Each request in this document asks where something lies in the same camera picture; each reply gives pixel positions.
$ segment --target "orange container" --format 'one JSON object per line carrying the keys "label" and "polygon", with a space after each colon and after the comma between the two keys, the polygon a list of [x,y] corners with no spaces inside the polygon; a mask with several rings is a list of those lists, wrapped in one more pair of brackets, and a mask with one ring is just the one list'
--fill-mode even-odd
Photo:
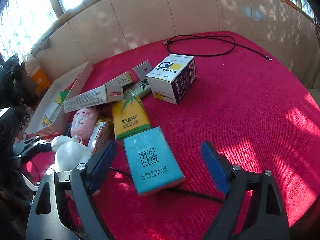
{"label": "orange container", "polygon": [[49,80],[49,78],[40,66],[36,67],[32,71],[30,77],[32,81],[37,84],[35,93],[38,97],[40,97],[43,91],[45,91],[51,86],[51,81]]}

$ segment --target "stuffed toy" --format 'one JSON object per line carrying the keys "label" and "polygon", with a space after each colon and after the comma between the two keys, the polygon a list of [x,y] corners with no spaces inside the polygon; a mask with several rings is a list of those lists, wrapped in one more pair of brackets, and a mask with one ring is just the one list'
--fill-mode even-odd
{"label": "stuffed toy", "polygon": [[92,107],[82,108],[76,112],[71,125],[71,136],[80,136],[84,141],[89,141],[93,129],[98,121],[99,112]]}
{"label": "stuffed toy", "polygon": [[54,164],[49,169],[56,172],[71,171],[80,163],[87,163],[91,158],[91,151],[82,144],[79,136],[70,138],[60,135],[55,137],[51,142],[51,148],[56,153]]}

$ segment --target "black cable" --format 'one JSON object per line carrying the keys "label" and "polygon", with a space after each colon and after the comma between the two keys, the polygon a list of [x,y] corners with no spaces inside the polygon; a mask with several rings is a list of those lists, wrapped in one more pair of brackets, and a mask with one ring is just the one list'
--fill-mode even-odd
{"label": "black cable", "polygon": [[39,180],[38,180],[38,181],[41,181],[41,179],[40,179],[40,173],[39,173],[38,168],[36,167],[36,165],[35,165],[35,163],[33,162],[33,160],[32,160],[32,159],[31,159],[30,161],[32,162],[32,164],[33,164],[34,168],[35,168],[35,169],[36,169],[36,171],[38,172],[38,178],[39,178]]}
{"label": "black cable", "polygon": [[121,173],[121,174],[129,177],[130,179],[132,179],[132,175],[131,175],[130,173],[127,173],[127,172],[125,172],[125,171],[122,171],[122,170],[119,170],[119,169],[116,169],[116,168],[112,168],[112,167],[110,168],[110,170],[119,172],[119,173]]}
{"label": "black cable", "polygon": [[[132,175],[130,173],[127,173],[125,171],[122,171],[122,170],[119,170],[119,169],[116,169],[116,168],[110,168],[110,170],[112,171],[116,171],[116,172],[119,172],[127,177],[129,177],[130,179],[132,179]],[[176,193],[182,193],[182,194],[188,194],[188,195],[193,195],[193,196],[197,196],[197,197],[201,197],[201,198],[205,198],[205,199],[209,199],[211,201],[215,201],[217,203],[220,203],[222,204],[224,202],[223,199],[220,199],[220,198],[216,198],[216,197],[213,197],[213,196],[209,196],[209,195],[206,195],[206,194],[202,194],[202,193],[198,193],[198,192],[194,192],[194,191],[190,191],[190,190],[185,190],[185,189],[180,189],[180,188],[166,188],[164,189],[166,191],[170,191],[170,192],[176,192]]]}
{"label": "black cable", "polygon": [[[177,39],[177,40],[173,40],[177,37],[190,37],[190,38],[181,38],[181,39]],[[225,37],[225,38],[229,38],[229,39],[232,39],[233,42],[231,41],[227,41],[227,40],[224,40],[224,39],[219,39],[217,37]],[[219,41],[225,41],[225,42],[228,42],[228,43],[231,43],[233,44],[233,47],[228,50],[227,52],[224,52],[224,53],[219,53],[219,54],[211,54],[211,55],[198,55],[198,54],[181,54],[181,53],[176,53],[176,52],[172,52],[170,49],[169,49],[169,45],[174,43],[174,42],[177,42],[177,41],[186,41],[186,40],[195,40],[195,39],[209,39],[209,40],[219,40]],[[268,60],[272,60],[271,58],[269,58],[268,56],[254,50],[254,49],[251,49],[249,47],[246,47],[246,46],[243,46],[243,45],[240,45],[240,44],[237,44],[236,43],[236,40],[234,38],[232,38],[231,36],[227,36],[227,35],[209,35],[209,36],[196,36],[196,35],[177,35],[177,36],[174,36],[172,37],[171,39],[169,39],[168,41],[165,41],[164,42],[164,45],[167,45],[167,50],[170,54],[177,54],[177,55],[186,55],[186,56],[193,56],[193,57],[217,57],[217,56],[222,56],[222,55],[226,55],[228,53],[230,53],[231,51],[234,50],[235,46],[239,46],[239,47],[242,47],[244,49],[248,49],[248,50],[251,50],[261,56],[263,56],[264,58],[268,59]]]}

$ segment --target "pink plush toy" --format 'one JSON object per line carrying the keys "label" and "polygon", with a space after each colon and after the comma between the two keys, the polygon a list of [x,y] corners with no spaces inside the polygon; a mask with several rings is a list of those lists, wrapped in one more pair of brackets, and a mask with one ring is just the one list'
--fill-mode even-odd
{"label": "pink plush toy", "polygon": [[80,109],[73,117],[71,136],[80,136],[82,140],[89,141],[93,129],[98,121],[99,112],[92,107]]}

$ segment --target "barcode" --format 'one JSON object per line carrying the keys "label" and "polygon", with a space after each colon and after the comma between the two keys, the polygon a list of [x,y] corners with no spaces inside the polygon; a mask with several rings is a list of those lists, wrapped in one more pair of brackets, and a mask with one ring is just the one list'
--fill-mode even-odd
{"label": "barcode", "polygon": [[195,80],[196,78],[196,70],[195,70],[195,61],[193,60],[190,65],[190,77],[191,77],[191,83]]}

